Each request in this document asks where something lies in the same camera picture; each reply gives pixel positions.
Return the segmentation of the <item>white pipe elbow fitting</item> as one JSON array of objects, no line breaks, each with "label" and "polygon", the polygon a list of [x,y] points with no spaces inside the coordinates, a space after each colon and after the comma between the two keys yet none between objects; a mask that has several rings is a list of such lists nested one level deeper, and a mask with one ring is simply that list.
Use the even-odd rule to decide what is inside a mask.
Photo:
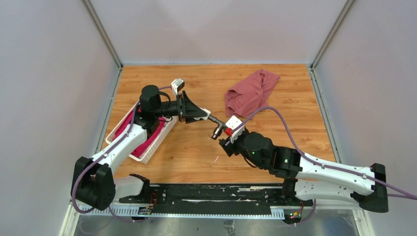
[{"label": "white pipe elbow fitting", "polygon": [[197,118],[194,118],[195,120],[207,120],[208,119],[208,117],[210,116],[210,114],[211,114],[211,111],[209,111],[208,109],[205,109],[205,108],[200,108],[202,111],[204,111],[204,115],[203,116],[201,116],[201,117],[197,117]]}]

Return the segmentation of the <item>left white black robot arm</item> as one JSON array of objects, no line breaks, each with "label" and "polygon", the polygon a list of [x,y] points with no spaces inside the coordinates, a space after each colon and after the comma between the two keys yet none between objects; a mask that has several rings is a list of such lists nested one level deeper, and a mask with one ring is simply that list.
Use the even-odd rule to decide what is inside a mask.
[{"label": "left white black robot arm", "polygon": [[210,116],[209,110],[195,105],[184,91],[175,100],[163,102],[162,96],[168,95],[155,85],[142,88],[131,122],[123,132],[102,151],[90,158],[82,156],[75,162],[70,195],[77,212],[88,212],[80,209],[77,202],[98,210],[105,210],[114,199],[127,196],[139,203],[147,202],[151,191],[145,186],[144,177],[129,175],[115,180],[114,172],[128,155],[152,137],[162,118],[178,117],[191,123]]}]

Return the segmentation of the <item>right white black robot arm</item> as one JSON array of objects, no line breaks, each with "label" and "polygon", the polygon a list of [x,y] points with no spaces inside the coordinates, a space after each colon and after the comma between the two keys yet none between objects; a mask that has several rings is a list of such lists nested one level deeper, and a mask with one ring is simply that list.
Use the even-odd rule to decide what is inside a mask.
[{"label": "right white black robot arm", "polygon": [[235,140],[228,137],[219,144],[228,156],[241,155],[249,165],[284,179],[281,199],[287,205],[327,199],[358,204],[371,212],[388,212],[386,168],[380,163],[356,167],[329,162],[294,148],[275,146],[270,138],[256,132],[245,131]]}]

